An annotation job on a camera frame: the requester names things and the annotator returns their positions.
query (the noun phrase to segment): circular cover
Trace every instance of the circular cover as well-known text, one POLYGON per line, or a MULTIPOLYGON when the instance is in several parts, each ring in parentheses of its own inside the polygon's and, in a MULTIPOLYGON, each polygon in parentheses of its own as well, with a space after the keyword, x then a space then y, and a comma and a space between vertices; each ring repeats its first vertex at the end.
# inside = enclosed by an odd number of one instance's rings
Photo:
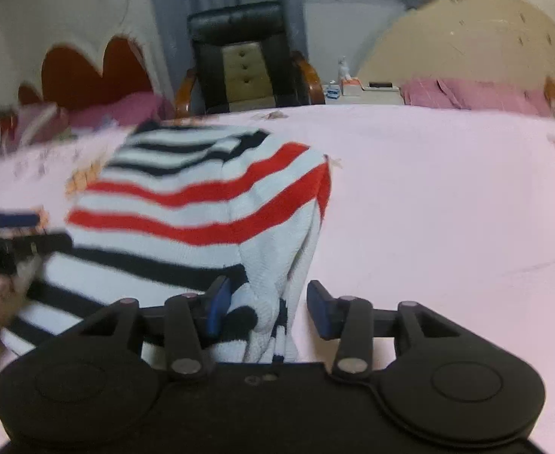
POLYGON ((531 429, 545 389, 536 371, 477 339, 414 347, 378 374, 388 410, 418 434, 451 446, 507 442, 531 429))
POLYGON ((0 420, 40 445, 97 444, 128 431, 152 406, 156 373, 110 338, 42 346, 0 373, 0 420))

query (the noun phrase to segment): striped sweater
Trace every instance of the striped sweater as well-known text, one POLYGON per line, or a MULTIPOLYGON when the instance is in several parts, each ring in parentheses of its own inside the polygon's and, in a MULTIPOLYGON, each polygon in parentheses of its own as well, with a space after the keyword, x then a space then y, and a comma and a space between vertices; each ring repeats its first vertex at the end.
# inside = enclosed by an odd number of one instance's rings
MULTIPOLYGON (((330 195, 326 158, 278 135, 144 123, 67 220, 74 248, 53 254, 3 341, 24 353, 104 305, 163 305, 231 280, 218 361, 294 360, 293 321, 330 195)), ((143 357, 162 350, 143 344, 143 357)))

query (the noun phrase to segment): black leather chair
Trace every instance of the black leather chair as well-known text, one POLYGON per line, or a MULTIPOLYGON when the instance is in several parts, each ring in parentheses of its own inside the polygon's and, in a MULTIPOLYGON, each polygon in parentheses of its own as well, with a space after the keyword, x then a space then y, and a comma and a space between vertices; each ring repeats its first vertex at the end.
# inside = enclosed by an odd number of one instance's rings
POLYGON ((325 103, 316 71, 290 52, 279 3, 201 12, 188 24, 196 68, 176 93, 177 117, 190 115, 196 79, 206 114, 325 103))

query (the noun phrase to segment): beige headboard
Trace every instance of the beige headboard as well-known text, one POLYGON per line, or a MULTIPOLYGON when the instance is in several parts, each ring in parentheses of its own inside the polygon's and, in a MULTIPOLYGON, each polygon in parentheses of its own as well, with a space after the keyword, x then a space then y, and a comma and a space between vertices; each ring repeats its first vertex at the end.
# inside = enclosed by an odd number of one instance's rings
POLYGON ((435 0, 385 33, 360 68, 362 83, 415 77, 507 81, 530 89, 555 79, 555 23, 523 0, 435 0))

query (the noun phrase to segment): pink pillow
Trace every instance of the pink pillow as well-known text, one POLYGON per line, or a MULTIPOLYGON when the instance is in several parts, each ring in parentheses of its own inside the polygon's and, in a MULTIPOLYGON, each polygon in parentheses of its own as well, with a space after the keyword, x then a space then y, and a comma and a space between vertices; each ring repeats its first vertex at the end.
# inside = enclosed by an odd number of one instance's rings
POLYGON ((409 106, 432 107, 433 109, 458 109, 440 87, 435 78, 414 78, 402 86, 404 103, 409 106))
POLYGON ((443 80, 460 105, 470 110, 503 110, 538 116, 524 92, 513 85, 472 80, 443 80))
POLYGON ((551 117, 551 108, 549 107, 549 102, 546 100, 544 89, 526 90, 526 98, 536 107, 540 116, 543 118, 551 117))
POLYGON ((162 121, 174 116, 172 105, 163 96, 152 92, 135 92, 113 104, 72 112, 69 123, 72 130, 95 130, 114 121, 118 126, 133 126, 149 119, 162 121))

